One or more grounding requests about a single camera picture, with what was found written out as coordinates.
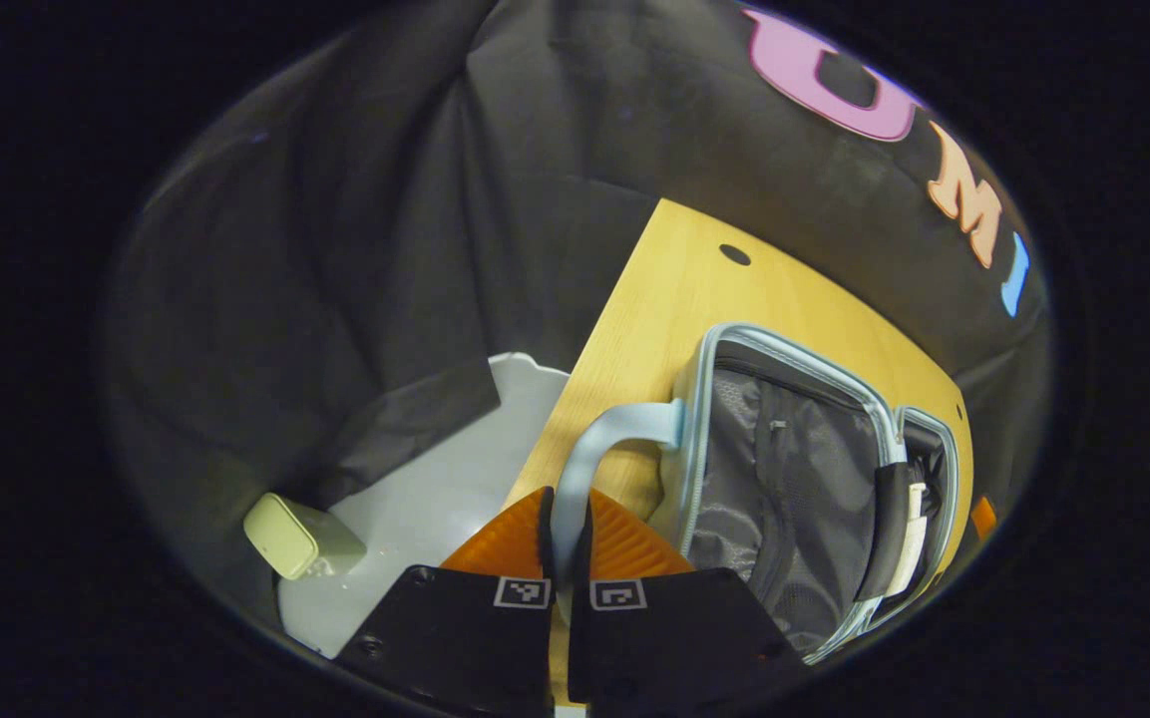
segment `light blue handle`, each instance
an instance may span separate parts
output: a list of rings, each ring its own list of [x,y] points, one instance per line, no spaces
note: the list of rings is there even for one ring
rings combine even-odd
[[[575,543],[583,532],[588,495],[601,456],[620,441],[629,440],[656,441],[665,449],[676,449],[681,444],[683,418],[684,404],[681,399],[674,399],[672,404],[624,404],[607,408],[575,441],[575,449],[566,460],[566,468],[561,469],[557,495],[552,499],[552,559],[557,572],[558,603],[566,618],[569,618],[569,587],[574,578],[569,575],[570,564],[575,560]]]

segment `orange object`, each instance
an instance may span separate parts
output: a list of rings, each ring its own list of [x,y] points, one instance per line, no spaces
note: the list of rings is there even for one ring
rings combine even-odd
[[[551,507],[552,487],[538,488],[516,501],[443,560],[442,567],[488,576],[543,579],[538,532],[542,522],[543,530],[547,530],[547,521],[539,521],[545,499]]]
[[[692,572],[689,560],[624,509],[620,502],[601,491],[589,494],[592,505],[592,559],[589,579],[615,581],[670,573]]]
[[[987,535],[996,527],[996,510],[986,496],[977,499],[977,504],[969,512],[969,519],[977,530],[977,537],[986,541]]]

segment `black cloth backdrop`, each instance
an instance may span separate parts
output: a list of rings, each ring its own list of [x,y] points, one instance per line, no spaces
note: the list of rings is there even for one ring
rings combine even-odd
[[[110,275],[105,367],[122,468],[191,572],[278,625],[240,526],[259,494],[328,505],[378,481],[497,404],[488,356],[574,367],[659,198],[802,259],[922,346],[966,397],[975,487],[1007,511],[1055,359],[1038,234],[957,136],[1004,204],[977,266],[926,194],[929,110],[897,143],[810,113],[757,76],[741,10],[397,3],[189,146]],[[872,94],[856,58],[820,77]],[[1009,318],[1015,230],[1034,270]]]

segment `mesh lining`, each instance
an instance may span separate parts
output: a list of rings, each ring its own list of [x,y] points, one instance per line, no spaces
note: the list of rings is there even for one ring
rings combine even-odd
[[[799,654],[853,603],[875,526],[875,427],[865,413],[716,369],[697,568],[734,568]]]

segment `wooden table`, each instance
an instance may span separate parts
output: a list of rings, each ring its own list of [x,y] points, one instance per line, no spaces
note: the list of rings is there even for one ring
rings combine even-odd
[[[743,251],[751,263],[735,263],[721,245]],[[842,364],[891,407],[917,406],[948,423],[960,455],[961,499],[936,570],[942,572],[960,544],[973,491],[969,422],[954,382],[888,319],[835,282],[746,232],[666,199],[658,201],[505,505],[555,486],[575,441],[611,406],[669,400],[676,372],[703,334],[734,321],[761,324]],[[620,445],[601,460],[593,486],[649,518],[661,498],[658,449]],[[552,616],[552,690],[558,703],[568,704],[569,636],[560,614]]]

